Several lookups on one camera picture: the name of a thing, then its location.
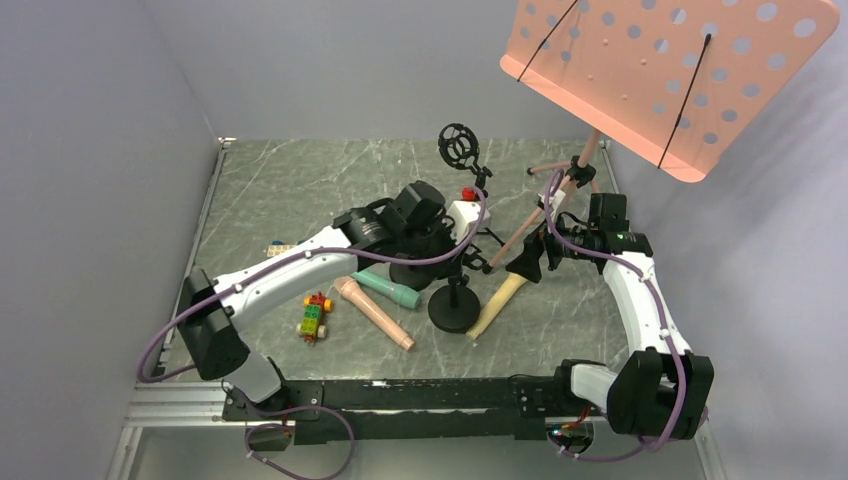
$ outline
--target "pink toy microphone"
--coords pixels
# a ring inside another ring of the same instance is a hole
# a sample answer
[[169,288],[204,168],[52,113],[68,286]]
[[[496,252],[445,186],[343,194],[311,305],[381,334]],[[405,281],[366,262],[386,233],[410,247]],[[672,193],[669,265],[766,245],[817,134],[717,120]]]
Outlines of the pink toy microphone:
[[400,328],[400,325],[392,320],[392,317],[377,306],[377,304],[374,303],[374,300],[371,300],[371,298],[366,295],[361,288],[359,288],[359,284],[356,283],[356,280],[350,277],[340,277],[333,282],[333,286],[336,287],[336,290],[338,290],[345,299],[356,305],[356,307],[359,308],[365,316],[370,318],[375,325],[380,327],[380,330],[385,332],[386,335],[395,341],[395,343],[400,345],[401,348],[409,351],[409,349],[415,345],[415,341],[412,340],[412,337],[410,337],[404,329]]

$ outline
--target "wooden handle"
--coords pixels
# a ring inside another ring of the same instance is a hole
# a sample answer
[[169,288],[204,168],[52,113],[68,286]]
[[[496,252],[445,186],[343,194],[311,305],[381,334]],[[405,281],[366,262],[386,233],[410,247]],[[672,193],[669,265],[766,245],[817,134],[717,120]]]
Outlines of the wooden handle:
[[592,129],[589,138],[586,139],[586,145],[583,145],[583,151],[580,152],[580,159],[577,160],[577,166],[580,168],[589,164],[589,159],[595,154],[595,147],[598,146],[601,140],[601,131],[597,128]]
[[525,220],[524,223],[521,224],[520,227],[518,227],[518,230],[516,230],[511,237],[509,237],[509,240],[506,241],[504,246],[501,247],[500,250],[498,250],[498,252],[495,254],[495,256],[492,257],[491,260],[489,260],[490,267],[495,268],[498,266],[498,262],[500,262],[504,255],[509,252],[509,249],[512,248],[512,246],[515,245],[518,240],[520,240],[521,237],[524,236],[525,231],[530,228],[531,225],[533,225],[533,222],[535,222],[536,219],[539,218],[539,215],[541,215],[542,213],[544,213],[544,210],[539,207],[536,207],[536,210],[534,210],[533,213],[531,213],[530,216],[527,217],[527,220]]
[[504,283],[501,284],[501,287],[498,288],[498,291],[492,296],[492,299],[489,300],[489,303],[483,307],[483,310],[480,311],[480,317],[477,319],[477,323],[474,324],[467,332],[468,338],[472,340],[476,340],[477,337],[480,336],[481,333],[485,332],[487,328],[489,328],[489,324],[498,316],[501,309],[503,309],[506,302],[515,295],[515,292],[518,289],[527,283],[527,279],[518,275],[516,273],[510,273]]

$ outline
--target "black round base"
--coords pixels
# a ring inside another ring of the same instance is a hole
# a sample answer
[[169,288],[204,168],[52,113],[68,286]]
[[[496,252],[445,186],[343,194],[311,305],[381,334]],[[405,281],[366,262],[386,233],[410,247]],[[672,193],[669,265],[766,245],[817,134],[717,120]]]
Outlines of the black round base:
[[477,317],[480,316],[480,299],[470,288],[457,286],[457,306],[451,307],[450,290],[450,285],[436,290],[427,304],[427,313],[439,330],[465,333],[477,323]]
[[429,287],[434,280],[432,275],[422,273],[415,267],[398,265],[397,263],[389,265],[389,278],[393,282],[406,285],[416,292]]

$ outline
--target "white wall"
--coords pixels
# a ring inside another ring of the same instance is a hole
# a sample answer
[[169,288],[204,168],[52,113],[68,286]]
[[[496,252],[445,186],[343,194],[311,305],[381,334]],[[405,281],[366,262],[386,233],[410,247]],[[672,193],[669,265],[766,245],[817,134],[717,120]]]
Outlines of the white wall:
[[589,133],[501,71],[517,0],[144,1],[228,136]]
[[[592,455],[628,452],[636,440],[595,430]],[[310,478],[341,465],[347,442],[300,445],[272,460]],[[288,478],[244,458],[244,431],[233,427],[145,429],[136,457],[135,480],[280,480]],[[626,462],[575,462],[557,457],[547,441],[511,437],[359,440],[342,480],[704,480],[694,442],[672,442],[656,454]]]
[[701,183],[612,152],[672,315],[715,365],[730,478],[848,470],[846,43],[843,22]]
[[102,478],[217,142],[138,0],[3,2],[0,65],[0,477]]

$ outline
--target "teal toy microphone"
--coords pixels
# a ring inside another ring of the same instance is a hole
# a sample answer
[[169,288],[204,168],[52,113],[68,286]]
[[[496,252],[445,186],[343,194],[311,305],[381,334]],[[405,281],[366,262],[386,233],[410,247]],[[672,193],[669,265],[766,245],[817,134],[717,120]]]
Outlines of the teal toy microphone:
[[391,298],[401,307],[413,310],[421,304],[421,295],[406,285],[391,282],[368,271],[356,272],[351,274],[351,277],[377,293]]

